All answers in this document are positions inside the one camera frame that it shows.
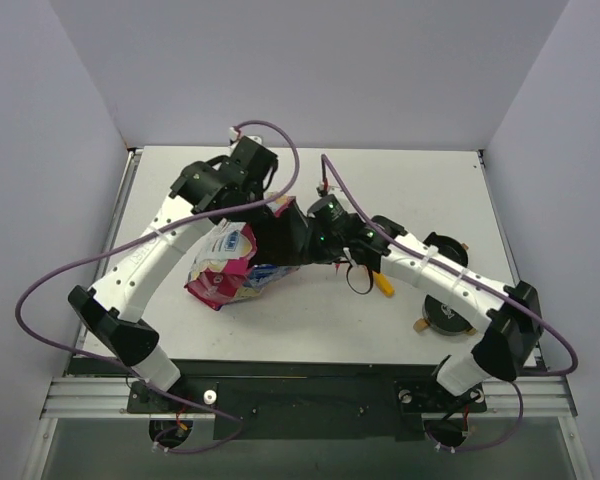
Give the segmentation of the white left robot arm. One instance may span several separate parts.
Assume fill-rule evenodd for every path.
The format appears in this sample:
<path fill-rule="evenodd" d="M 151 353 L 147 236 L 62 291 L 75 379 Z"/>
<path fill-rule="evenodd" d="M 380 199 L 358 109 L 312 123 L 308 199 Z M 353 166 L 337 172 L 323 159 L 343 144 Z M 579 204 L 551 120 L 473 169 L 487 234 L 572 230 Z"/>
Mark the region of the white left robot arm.
<path fill-rule="evenodd" d="M 180 408 L 186 388 L 180 370 L 143 320 L 149 300 L 183 255 L 218 217 L 183 224 L 193 214 L 261 201 L 277 155 L 246 137 L 227 155 L 183 168 L 153 221 L 151 240 L 135 248 L 92 286 L 76 286 L 68 300 L 87 329 L 126 367 L 150 382 L 150 399 L 161 410 Z"/>

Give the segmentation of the yellow plastic scoop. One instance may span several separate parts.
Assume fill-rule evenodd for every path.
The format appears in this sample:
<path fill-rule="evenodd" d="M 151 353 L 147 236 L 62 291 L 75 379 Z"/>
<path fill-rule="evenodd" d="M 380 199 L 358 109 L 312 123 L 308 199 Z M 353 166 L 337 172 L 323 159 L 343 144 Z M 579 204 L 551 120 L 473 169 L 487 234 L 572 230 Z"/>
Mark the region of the yellow plastic scoop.
<path fill-rule="evenodd" d="M 395 295 L 395 289 L 389 279 L 382 273 L 373 272 L 373 282 L 375 287 L 387 298 Z"/>

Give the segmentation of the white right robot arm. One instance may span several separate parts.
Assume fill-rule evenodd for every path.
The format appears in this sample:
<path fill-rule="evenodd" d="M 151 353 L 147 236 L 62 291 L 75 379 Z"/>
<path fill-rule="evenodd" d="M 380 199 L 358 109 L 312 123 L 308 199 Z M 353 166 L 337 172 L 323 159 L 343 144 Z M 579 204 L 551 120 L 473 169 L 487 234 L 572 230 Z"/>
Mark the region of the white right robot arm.
<path fill-rule="evenodd" d="M 448 409 L 474 385 L 517 379 L 543 328 L 537 291 L 482 277 L 444 255 L 433 238 L 420 241 L 382 215 L 347 211 L 334 195 L 307 213 L 290 204 L 282 213 L 262 212 L 254 221 L 258 258 L 281 266 L 364 266 L 405 282 L 449 307 L 481 335 L 469 352 L 442 362 L 427 383 L 429 402 Z"/>

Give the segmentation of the pink pet food bag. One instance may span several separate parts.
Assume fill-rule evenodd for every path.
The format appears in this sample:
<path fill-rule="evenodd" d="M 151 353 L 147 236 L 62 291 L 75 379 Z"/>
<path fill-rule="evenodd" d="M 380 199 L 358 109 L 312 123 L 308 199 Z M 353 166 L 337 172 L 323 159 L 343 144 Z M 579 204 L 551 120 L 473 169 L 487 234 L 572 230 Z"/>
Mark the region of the pink pet food bag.
<path fill-rule="evenodd" d="M 296 198 L 284 195 L 268 203 L 264 218 L 278 216 L 290 202 Z M 202 304 L 219 310 L 257 297 L 268 285 L 297 271 L 299 266 L 252 265 L 256 253 L 252 224 L 257 221 L 224 219 L 197 241 L 184 289 Z"/>

